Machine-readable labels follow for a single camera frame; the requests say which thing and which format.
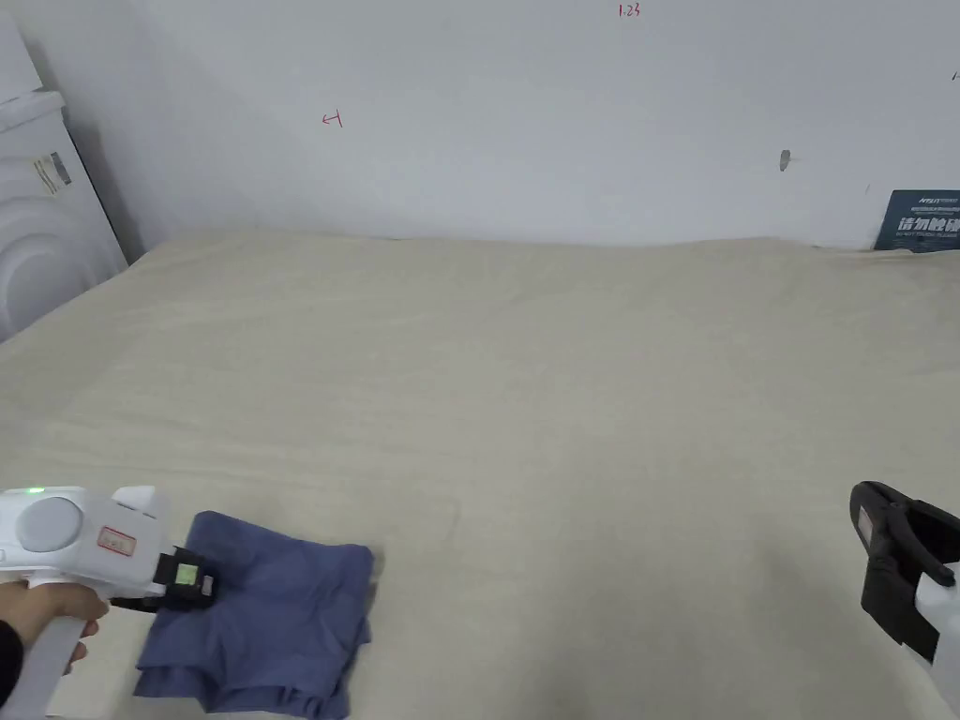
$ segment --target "human hand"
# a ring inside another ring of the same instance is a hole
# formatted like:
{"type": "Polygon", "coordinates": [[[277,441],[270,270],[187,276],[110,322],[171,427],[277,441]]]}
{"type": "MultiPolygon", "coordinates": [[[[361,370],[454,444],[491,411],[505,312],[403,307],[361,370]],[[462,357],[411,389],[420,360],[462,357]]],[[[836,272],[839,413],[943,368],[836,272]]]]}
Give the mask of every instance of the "human hand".
{"type": "MultiPolygon", "coordinates": [[[[90,637],[100,629],[97,620],[107,614],[108,605],[97,593],[74,583],[47,583],[27,588],[26,583],[0,585],[0,620],[10,625],[29,649],[55,617],[86,620],[81,637],[90,637]]],[[[79,642],[66,667],[86,657],[86,646],[79,642]]]]}

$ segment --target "sticker on appliance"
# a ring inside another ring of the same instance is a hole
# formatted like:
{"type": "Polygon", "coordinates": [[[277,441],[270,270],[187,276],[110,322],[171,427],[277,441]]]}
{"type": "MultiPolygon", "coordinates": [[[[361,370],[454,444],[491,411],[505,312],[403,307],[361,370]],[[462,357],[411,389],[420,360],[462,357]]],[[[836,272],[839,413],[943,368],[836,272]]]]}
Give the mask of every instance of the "sticker on appliance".
{"type": "Polygon", "coordinates": [[[874,250],[960,250],[960,190],[894,190],[874,250]]]}
{"type": "Polygon", "coordinates": [[[38,157],[34,160],[34,170],[48,195],[56,196],[64,187],[73,182],[60,159],[59,153],[38,157]]]}
{"type": "Polygon", "coordinates": [[[97,536],[97,544],[105,550],[132,558],[133,550],[136,549],[136,538],[104,525],[97,536]]]}

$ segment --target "label sticker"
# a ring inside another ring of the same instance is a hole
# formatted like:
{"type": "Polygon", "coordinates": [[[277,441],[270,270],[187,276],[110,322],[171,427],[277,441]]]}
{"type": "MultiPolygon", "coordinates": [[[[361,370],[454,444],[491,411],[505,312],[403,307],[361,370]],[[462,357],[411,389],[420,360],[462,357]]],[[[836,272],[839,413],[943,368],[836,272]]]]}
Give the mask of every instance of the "label sticker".
{"type": "Polygon", "coordinates": [[[860,537],[870,547],[870,541],[874,538],[874,524],[867,515],[867,511],[860,506],[860,516],[856,519],[856,526],[860,529],[860,537]]]}
{"type": "Polygon", "coordinates": [[[180,565],[174,585],[193,585],[197,582],[197,570],[196,565],[180,565]]]}
{"type": "Polygon", "coordinates": [[[119,530],[104,525],[100,529],[100,535],[97,537],[97,544],[105,550],[133,557],[133,550],[136,548],[136,538],[124,535],[119,530]]]}
{"type": "Polygon", "coordinates": [[[894,190],[874,250],[960,248],[960,190],[894,190]]]}
{"type": "Polygon", "coordinates": [[[58,153],[38,157],[34,160],[34,170],[43,184],[43,189],[51,196],[56,196],[64,187],[73,182],[58,153]]]}

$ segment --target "black sleeve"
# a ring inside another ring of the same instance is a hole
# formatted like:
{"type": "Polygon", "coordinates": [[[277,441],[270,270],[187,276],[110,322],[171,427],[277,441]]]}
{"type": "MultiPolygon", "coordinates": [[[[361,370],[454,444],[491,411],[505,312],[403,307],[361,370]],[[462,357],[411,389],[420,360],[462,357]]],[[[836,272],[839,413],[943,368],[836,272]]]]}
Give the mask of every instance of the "black sleeve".
{"type": "Polygon", "coordinates": [[[0,707],[7,703],[23,667],[23,640],[10,625],[0,620],[0,707]]]}

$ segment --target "dark blue sign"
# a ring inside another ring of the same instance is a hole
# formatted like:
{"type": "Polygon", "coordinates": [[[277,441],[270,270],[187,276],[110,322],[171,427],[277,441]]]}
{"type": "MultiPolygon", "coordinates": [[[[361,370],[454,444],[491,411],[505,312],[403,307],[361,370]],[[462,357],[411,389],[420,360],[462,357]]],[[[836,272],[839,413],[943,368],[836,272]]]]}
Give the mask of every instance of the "dark blue sign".
{"type": "Polygon", "coordinates": [[[894,190],[874,250],[960,250],[960,190],[894,190]]]}

